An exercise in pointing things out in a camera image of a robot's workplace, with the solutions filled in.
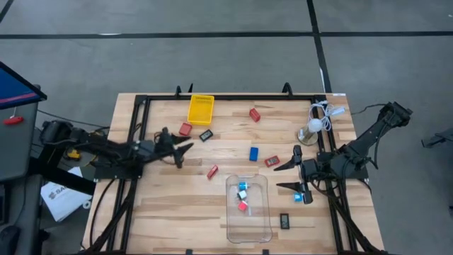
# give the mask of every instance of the yellow basket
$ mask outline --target yellow basket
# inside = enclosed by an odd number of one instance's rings
[[[187,121],[193,125],[209,125],[214,109],[214,96],[192,95]]]

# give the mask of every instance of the wooden tabletop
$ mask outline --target wooden tabletop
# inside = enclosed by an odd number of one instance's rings
[[[110,140],[126,141],[135,95],[119,94]],[[333,105],[346,107],[345,114],[332,118],[336,146],[339,147],[356,138],[348,101],[343,94],[326,96]],[[152,139],[163,127],[178,134],[187,119],[188,106],[189,101],[152,101],[146,138]],[[309,106],[309,101],[215,101],[211,125],[193,126],[190,136],[194,146],[185,154],[182,169],[162,161],[146,166],[135,196],[127,253],[183,254],[186,249],[193,249],[195,254],[261,254],[263,249],[269,249],[271,254],[334,254],[336,247],[326,197],[312,188],[312,204],[295,203],[291,190],[278,188],[275,184],[298,181],[297,168],[273,171],[264,163],[264,159],[274,155],[278,155],[281,164],[289,161],[293,146],[300,145],[296,133],[307,122]],[[261,114],[258,123],[248,116],[251,108]],[[207,128],[214,137],[202,142],[198,135]],[[248,160],[250,147],[259,148],[257,162]],[[302,151],[304,159],[314,158],[318,146],[302,146]],[[219,171],[208,181],[206,174],[215,164]],[[227,239],[225,183],[234,174],[260,174],[268,180],[273,233],[267,243],[233,244]],[[107,183],[108,180],[101,181],[96,186],[83,241],[85,247],[89,246],[94,208]],[[116,192],[117,181],[102,201],[94,238],[112,217]],[[383,249],[368,189],[358,181],[348,181],[348,200],[357,226],[373,245]],[[291,229],[280,229],[280,213],[289,213]],[[340,224],[347,249],[342,220]],[[116,248],[119,248],[123,225],[118,226]]]

